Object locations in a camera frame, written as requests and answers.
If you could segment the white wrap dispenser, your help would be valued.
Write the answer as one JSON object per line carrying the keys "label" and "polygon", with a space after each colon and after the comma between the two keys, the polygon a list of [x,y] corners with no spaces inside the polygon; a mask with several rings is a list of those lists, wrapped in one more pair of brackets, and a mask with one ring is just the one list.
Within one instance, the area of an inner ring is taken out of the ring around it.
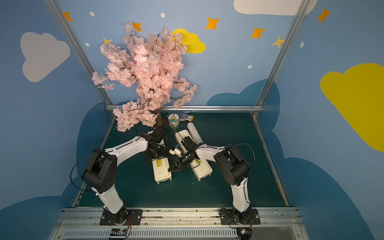
{"label": "white wrap dispenser", "polygon": [[[195,142],[188,130],[176,132],[175,137],[183,154],[187,153],[187,148],[185,147],[183,140],[189,137],[193,143]],[[199,182],[201,179],[210,176],[213,172],[208,161],[204,159],[194,159],[193,161],[190,161],[189,167],[192,169]]]}

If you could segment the dispenser lid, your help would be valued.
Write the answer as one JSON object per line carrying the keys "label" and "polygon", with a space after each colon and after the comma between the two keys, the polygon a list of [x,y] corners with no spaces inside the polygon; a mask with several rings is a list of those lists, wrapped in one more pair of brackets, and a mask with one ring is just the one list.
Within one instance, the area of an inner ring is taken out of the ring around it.
{"label": "dispenser lid", "polygon": [[156,159],[155,161],[151,162],[153,166],[153,172],[154,172],[154,179],[155,182],[159,185],[161,182],[166,182],[168,180],[172,180],[172,174],[168,171],[169,168],[169,161],[167,156],[163,159]]}

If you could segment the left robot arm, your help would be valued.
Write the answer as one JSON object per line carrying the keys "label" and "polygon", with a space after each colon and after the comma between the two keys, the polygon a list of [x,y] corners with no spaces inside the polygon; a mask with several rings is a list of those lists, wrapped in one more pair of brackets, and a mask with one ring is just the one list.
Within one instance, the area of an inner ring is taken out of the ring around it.
{"label": "left robot arm", "polygon": [[120,198],[115,182],[117,168],[124,161],[139,153],[145,153],[146,160],[153,162],[166,157],[165,133],[160,128],[150,133],[141,133],[133,139],[108,149],[95,149],[87,157],[81,179],[91,187],[103,206],[102,226],[130,225],[127,207]]}

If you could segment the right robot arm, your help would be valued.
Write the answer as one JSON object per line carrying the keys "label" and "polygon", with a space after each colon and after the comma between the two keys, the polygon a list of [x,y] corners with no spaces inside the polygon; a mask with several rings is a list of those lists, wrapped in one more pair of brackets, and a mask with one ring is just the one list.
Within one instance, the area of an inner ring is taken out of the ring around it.
{"label": "right robot arm", "polygon": [[214,147],[203,143],[197,144],[190,137],[184,138],[181,145],[185,148],[185,153],[176,147],[169,149],[169,153],[175,156],[168,168],[169,172],[183,170],[194,160],[215,162],[223,178],[231,185],[233,209],[230,218],[239,224],[251,223],[255,212],[248,194],[250,166],[238,149],[234,145]]}

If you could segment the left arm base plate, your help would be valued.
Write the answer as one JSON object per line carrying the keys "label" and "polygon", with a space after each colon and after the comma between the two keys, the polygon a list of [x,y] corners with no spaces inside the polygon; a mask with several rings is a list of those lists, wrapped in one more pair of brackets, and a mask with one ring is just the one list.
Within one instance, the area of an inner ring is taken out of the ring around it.
{"label": "left arm base plate", "polygon": [[112,214],[104,209],[100,226],[138,226],[141,223],[143,210],[140,209],[121,209],[116,214]]}

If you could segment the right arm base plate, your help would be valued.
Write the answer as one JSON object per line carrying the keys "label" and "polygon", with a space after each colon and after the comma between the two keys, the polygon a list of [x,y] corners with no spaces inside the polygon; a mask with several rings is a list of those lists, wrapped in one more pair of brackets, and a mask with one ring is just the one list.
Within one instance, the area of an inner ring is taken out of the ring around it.
{"label": "right arm base plate", "polygon": [[245,212],[221,208],[218,210],[222,225],[260,225],[259,212],[249,207]]}

